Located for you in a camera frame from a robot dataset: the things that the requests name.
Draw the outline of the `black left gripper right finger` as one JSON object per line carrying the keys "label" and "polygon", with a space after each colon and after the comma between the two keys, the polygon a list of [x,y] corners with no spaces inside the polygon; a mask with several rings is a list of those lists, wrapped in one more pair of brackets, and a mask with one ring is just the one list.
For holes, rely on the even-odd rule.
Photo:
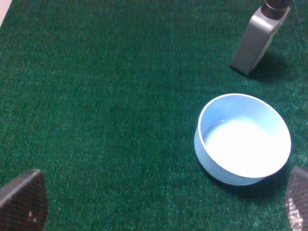
{"label": "black left gripper right finger", "polygon": [[285,194],[285,213],[292,231],[308,230],[308,169],[295,166]]}

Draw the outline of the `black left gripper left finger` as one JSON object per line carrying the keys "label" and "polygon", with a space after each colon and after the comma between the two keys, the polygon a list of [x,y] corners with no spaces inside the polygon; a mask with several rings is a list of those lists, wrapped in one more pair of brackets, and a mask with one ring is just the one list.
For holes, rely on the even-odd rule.
{"label": "black left gripper left finger", "polygon": [[48,216],[44,175],[31,169],[0,188],[0,229],[41,231]]}

